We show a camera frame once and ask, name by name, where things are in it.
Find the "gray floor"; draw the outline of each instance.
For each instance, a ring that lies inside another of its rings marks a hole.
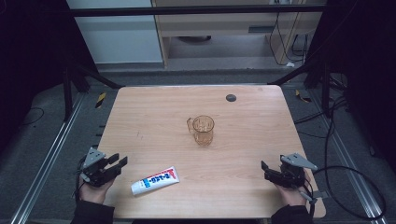
[[[263,36],[212,36],[212,39],[206,42],[175,38],[172,41],[169,64],[165,69],[138,68],[133,73],[103,75],[127,86],[264,84],[286,75],[292,69],[276,64]],[[304,76],[299,76],[282,87],[294,120],[318,112],[317,104],[306,103],[296,97],[295,90],[305,92],[302,80]],[[117,94],[116,90],[111,90],[102,83],[90,78],[89,81],[92,84],[89,93],[74,91],[75,100],[82,97],[80,112],[55,163],[50,167],[48,178],[38,198],[33,199],[35,205],[28,211],[30,220],[56,223],[60,220],[70,220],[73,216],[74,200],[71,195],[78,160],[90,146],[99,144],[100,133],[103,132],[101,126],[106,124]],[[99,94],[103,91],[106,92],[106,99],[102,107],[94,108]],[[316,99],[319,92],[320,88],[317,88],[306,94]],[[340,92],[332,91],[333,99],[340,95]],[[36,122],[21,126],[19,133],[10,142],[7,153],[0,160],[0,220],[6,223],[16,214],[63,125],[62,86],[39,93],[33,107],[42,110],[32,109],[25,122]],[[334,115],[336,131],[342,139],[343,147],[351,155],[356,167],[370,176],[386,196],[386,221],[396,223],[396,201],[393,196],[396,189],[395,174],[382,158],[370,155],[369,146],[355,120],[347,112],[347,107],[339,108]],[[296,128],[300,132],[307,158],[318,167],[322,167],[325,140],[318,138],[318,135],[326,135],[325,119],[313,119],[296,125]],[[332,140],[328,151],[330,165],[343,163],[337,148],[339,146]],[[365,216],[360,195],[355,193],[356,189],[351,184],[349,175],[344,171],[329,171],[329,178],[333,192],[342,204]],[[316,180],[320,189],[327,189],[323,174],[318,174]],[[316,220],[316,223],[371,223],[345,212],[333,199],[325,199],[324,202],[327,215]]]

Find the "robotic hand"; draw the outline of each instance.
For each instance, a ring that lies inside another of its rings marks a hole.
[[[272,170],[262,161],[262,169],[265,172],[265,179],[287,189],[297,189],[303,187],[305,183],[304,168],[317,170],[318,167],[312,162],[303,158],[300,154],[294,153],[289,156],[280,156],[280,171]]]
[[[106,169],[105,167],[117,161],[120,155],[117,153],[108,159],[105,156],[105,153],[90,148],[87,156],[84,157],[85,161],[82,163],[82,167],[80,165],[78,168],[80,171],[79,176],[83,179],[84,183],[99,188],[108,181],[116,178],[117,175],[120,175],[121,168],[128,163],[128,158],[125,157],[118,164]]]

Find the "table top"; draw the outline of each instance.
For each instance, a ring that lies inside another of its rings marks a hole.
[[[200,115],[215,121],[208,147],[187,127]],[[128,156],[105,201],[116,218],[270,217],[282,204],[261,161],[279,170],[280,155],[305,157],[282,90],[261,85],[122,88],[98,150]],[[132,194],[134,182],[171,166],[179,183]],[[315,217],[324,215],[318,200]]]

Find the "toothpaste tube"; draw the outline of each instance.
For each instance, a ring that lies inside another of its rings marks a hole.
[[[153,189],[159,189],[165,186],[180,182],[174,166],[159,172],[158,174],[148,176],[142,180],[134,182],[131,186],[132,194],[140,194]]]

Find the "aluminum rail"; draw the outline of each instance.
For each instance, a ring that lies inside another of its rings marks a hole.
[[[340,6],[325,4],[312,5],[241,5],[241,6],[196,6],[196,7],[124,7],[124,8],[83,8],[70,10],[43,10],[47,16],[108,17],[108,16],[147,16],[185,14],[224,14],[224,13],[276,13],[276,12],[322,12]]]
[[[319,96],[314,91],[309,91],[312,99],[317,106],[318,110],[321,110]],[[325,115],[321,116],[322,121],[327,129],[330,128],[330,122],[326,118]],[[332,142],[334,143],[334,149],[340,159],[341,163],[344,166],[353,168],[355,170],[359,170],[356,163],[353,161],[352,157],[348,153],[347,147],[344,145],[341,136],[338,134],[337,130],[334,130],[334,133],[331,137]],[[371,192],[370,187],[364,180],[364,178],[360,175],[357,175],[352,172],[347,172],[349,180],[354,187],[356,194],[358,195],[361,205],[363,206],[364,211],[366,212],[368,217],[377,217],[381,214],[381,208],[378,202],[375,199],[374,194]],[[385,217],[381,217],[377,220],[371,221],[373,224],[387,224],[387,220]]]
[[[40,194],[41,190],[44,187],[44,184],[46,183],[46,180],[50,174],[52,166],[55,163],[56,159],[58,158],[59,153],[61,152],[61,149],[64,145],[64,141],[66,140],[67,135],[69,135],[69,132],[76,120],[78,112],[81,109],[84,96],[85,96],[84,93],[78,94],[77,100],[74,105],[75,110],[73,114],[71,115],[68,121],[64,122],[64,124],[61,127],[61,130],[58,132],[58,135],[56,136],[51,148],[49,149],[49,153],[47,154],[46,159],[44,159],[40,170],[35,176],[35,180],[33,181],[31,187],[26,193],[17,212],[12,217],[11,224],[26,223],[35,205],[35,201],[37,200],[38,195]]]

